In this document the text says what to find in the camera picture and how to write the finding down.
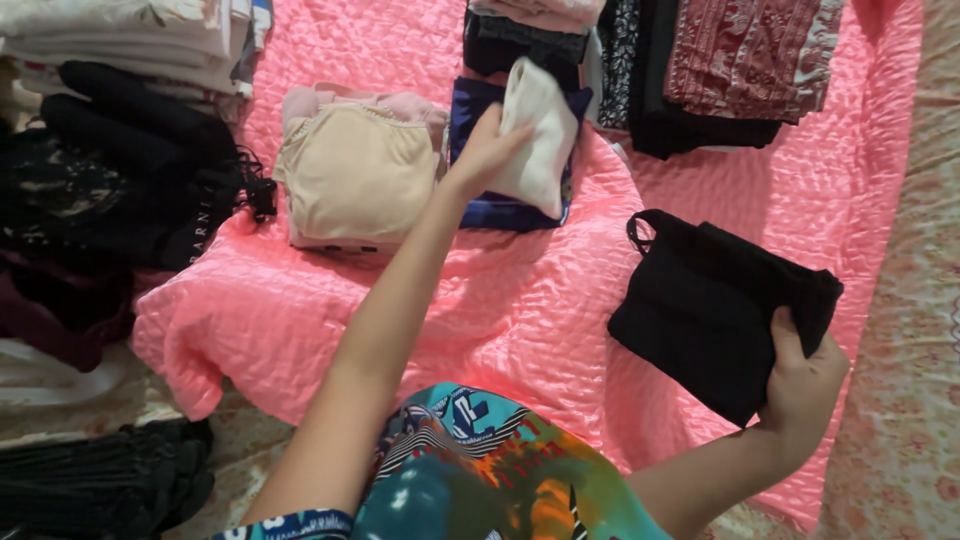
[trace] grey folded garment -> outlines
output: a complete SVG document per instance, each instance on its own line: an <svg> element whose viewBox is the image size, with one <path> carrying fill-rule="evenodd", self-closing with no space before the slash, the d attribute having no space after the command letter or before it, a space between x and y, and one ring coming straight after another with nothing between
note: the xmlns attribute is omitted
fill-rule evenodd
<svg viewBox="0 0 960 540"><path fill-rule="evenodd" d="M479 36L496 37L521 45L529 45L575 64L584 60L584 51L587 49L585 34L552 32L520 24L508 17L481 16Z"/></svg>

